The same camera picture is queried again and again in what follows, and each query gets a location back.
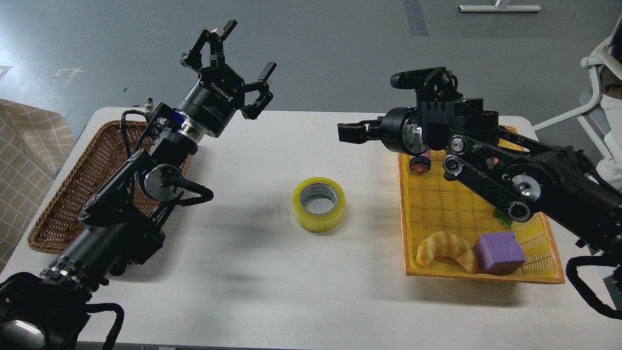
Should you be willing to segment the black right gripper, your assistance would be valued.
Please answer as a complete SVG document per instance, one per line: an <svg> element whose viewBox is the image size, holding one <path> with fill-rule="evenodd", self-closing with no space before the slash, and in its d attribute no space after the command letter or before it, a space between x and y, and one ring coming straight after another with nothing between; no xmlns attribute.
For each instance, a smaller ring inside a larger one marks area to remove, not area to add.
<svg viewBox="0 0 622 350"><path fill-rule="evenodd" d="M352 144L381 141L390 151L406 155L420 155L429 150L423 142L422 127L414 108L393 108L381 120L340 122L338 137L340 142Z"/></svg>

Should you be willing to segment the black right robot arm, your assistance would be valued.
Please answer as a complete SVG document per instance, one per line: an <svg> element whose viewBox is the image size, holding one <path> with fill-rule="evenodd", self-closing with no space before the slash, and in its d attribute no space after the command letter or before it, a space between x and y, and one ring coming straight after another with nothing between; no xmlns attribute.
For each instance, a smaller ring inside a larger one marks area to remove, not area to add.
<svg viewBox="0 0 622 350"><path fill-rule="evenodd" d="M414 106L375 120L338 124L339 140L380 141L416 157L445 151L445 177L457 180L514 221L542 212L582 244L621 264L621 193L605 184L589 159L570 146L551 146L500 126L482 98L465 98L445 67L396 73L397 89L413 89Z"/></svg>

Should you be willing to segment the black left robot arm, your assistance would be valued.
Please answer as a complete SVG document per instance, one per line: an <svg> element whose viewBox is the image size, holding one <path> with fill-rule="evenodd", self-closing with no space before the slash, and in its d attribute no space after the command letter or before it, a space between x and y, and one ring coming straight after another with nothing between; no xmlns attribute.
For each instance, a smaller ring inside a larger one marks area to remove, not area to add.
<svg viewBox="0 0 622 350"><path fill-rule="evenodd" d="M204 136L219 137L233 115L255 120L273 99L268 83L277 67L267 63L247 84L226 63L224 42L236 27L204 30L180 63L198 80L177 108L164 103L143 113L146 129L134 149L120 121L126 162L89 198L79 221L85 229L38 276L20 272L1 284L3 350L73 350L93 313L113 312L103 349L114 348L124 321L117 303L91 304L92 294L143 264L163 247L162 227L178 206L211 201L213 191L184 178L182 164Z"/></svg>

